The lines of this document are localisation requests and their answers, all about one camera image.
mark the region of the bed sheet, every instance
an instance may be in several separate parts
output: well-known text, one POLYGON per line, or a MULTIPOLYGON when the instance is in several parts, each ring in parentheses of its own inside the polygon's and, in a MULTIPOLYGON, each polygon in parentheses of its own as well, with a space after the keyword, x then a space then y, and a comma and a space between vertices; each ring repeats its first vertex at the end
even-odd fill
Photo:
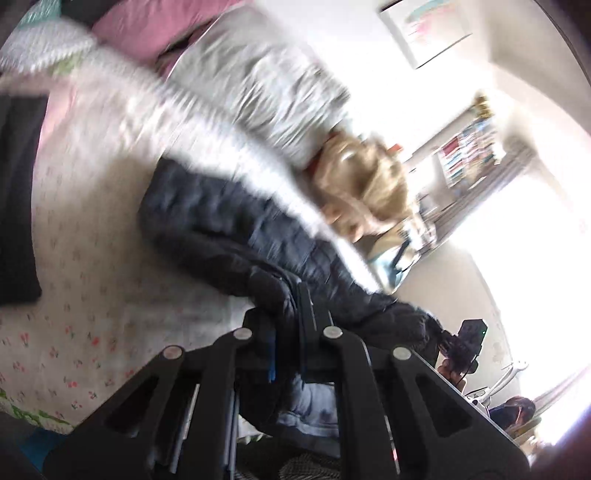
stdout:
POLYGON ((44 290, 0 308, 0 408, 67 433, 167 345, 209 345, 251 304, 168 265, 141 238, 137 210, 164 152, 190 169, 273 197, 331 240, 368 290, 377 283, 324 223, 289 168, 224 114, 106 47, 69 76, 72 114, 40 151, 33 241, 44 290))

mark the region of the framed picture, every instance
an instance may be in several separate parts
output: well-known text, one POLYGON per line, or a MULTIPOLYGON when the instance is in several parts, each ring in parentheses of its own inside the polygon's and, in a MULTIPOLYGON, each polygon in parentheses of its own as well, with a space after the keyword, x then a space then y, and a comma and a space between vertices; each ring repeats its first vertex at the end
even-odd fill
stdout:
POLYGON ((380 15, 415 69, 470 35, 456 0, 397 0, 380 15))

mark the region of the brown bag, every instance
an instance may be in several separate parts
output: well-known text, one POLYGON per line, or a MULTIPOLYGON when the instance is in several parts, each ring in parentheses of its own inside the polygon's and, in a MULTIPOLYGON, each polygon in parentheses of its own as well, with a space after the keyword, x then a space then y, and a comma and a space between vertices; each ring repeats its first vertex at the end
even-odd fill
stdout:
POLYGON ((338 133, 324 144, 313 181, 325 196, 328 223, 353 242, 413 213, 403 165, 375 140, 338 133))

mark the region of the pillow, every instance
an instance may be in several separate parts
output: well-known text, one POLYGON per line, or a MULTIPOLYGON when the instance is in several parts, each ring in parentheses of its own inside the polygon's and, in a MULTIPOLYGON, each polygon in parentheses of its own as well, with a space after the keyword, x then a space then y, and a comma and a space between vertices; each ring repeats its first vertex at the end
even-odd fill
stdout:
POLYGON ((64 121, 76 99, 76 91, 69 82, 46 75, 2 76, 0 77, 0 94, 11 96, 49 95, 47 111, 39 136, 39 150, 64 121))
POLYGON ((11 33, 0 49, 0 70, 36 72, 94 45, 94 36, 73 21, 46 20, 11 33))
POLYGON ((113 48, 154 61, 167 47, 241 0, 124 0, 92 28, 113 48))
POLYGON ((304 169, 344 117, 347 89, 260 10, 223 14, 169 79, 214 102, 304 169))
POLYGON ((21 19, 18 26, 33 25, 49 18, 59 18, 61 0, 39 0, 21 19))

